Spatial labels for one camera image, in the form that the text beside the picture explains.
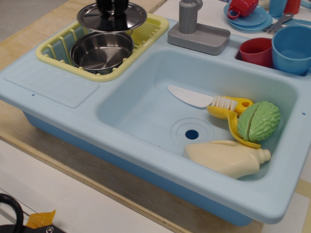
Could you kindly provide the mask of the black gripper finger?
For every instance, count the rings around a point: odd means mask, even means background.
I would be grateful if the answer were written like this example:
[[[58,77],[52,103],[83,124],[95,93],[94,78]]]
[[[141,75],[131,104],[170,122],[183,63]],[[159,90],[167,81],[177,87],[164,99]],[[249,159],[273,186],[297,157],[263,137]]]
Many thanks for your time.
[[[112,1],[111,0],[96,0],[99,10],[103,13],[110,13],[112,11]]]
[[[129,0],[112,0],[112,12],[114,16],[121,16],[128,8]]]

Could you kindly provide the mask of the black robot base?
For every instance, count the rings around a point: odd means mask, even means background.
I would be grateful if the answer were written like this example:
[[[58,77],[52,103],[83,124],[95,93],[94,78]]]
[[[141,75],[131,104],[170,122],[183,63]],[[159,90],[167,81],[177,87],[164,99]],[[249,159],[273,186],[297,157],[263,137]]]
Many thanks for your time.
[[[10,224],[2,225],[0,227],[0,232],[1,233],[16,233],[14,229],[15,229],[15,225],[10,225]],[[64,233],[64,231],[54,225],[44,226],[44,227],[35,228],[35,229],[32,229],[27,226],[22,226],[21,229],[18,231],[18,233]]]

